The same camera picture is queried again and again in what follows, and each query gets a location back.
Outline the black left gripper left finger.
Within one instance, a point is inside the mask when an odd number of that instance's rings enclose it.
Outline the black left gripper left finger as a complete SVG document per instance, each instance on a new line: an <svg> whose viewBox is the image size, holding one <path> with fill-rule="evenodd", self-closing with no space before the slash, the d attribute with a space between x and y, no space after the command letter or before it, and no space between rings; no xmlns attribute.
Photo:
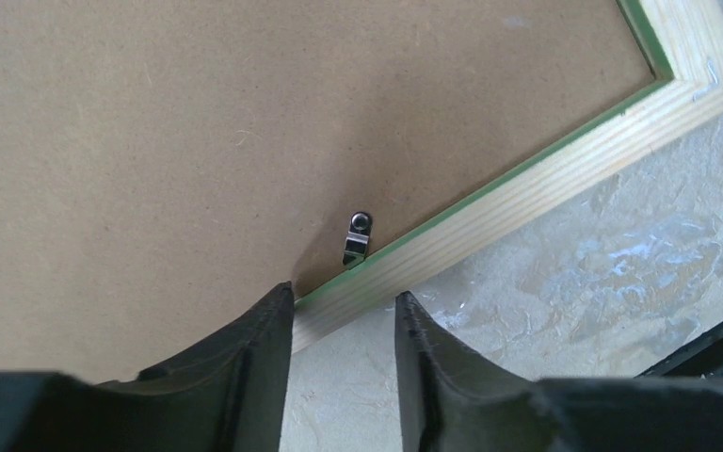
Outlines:
<svg viewBox="0 0 723 452"><path fill-rule="evenodd" d="M294 313L282 282L131 381L0 371L0 451L275 451Z"/></svg>

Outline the green wooden picture frame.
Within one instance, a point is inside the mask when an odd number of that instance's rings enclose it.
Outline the green wooden picture frame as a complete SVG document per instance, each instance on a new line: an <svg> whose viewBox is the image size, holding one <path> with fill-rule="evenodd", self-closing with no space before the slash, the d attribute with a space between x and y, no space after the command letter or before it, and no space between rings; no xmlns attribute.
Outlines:
<svg viewBox="0 0 723 452"><path fill-rule="evenodd" d="M306 347L722 112L716 1L0 1L0 370Z"/></svg>

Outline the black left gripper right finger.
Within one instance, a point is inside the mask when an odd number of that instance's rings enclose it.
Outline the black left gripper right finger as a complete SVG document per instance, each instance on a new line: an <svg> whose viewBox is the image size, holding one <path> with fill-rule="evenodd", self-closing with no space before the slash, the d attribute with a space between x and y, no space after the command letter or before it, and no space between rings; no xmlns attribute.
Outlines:
<svg viewBox="0 0 723 452"><path fill-rule="evenodd" d="M395 300L394 348L407 451L723 451L723 379L525 379L410 292Z"/></svg>

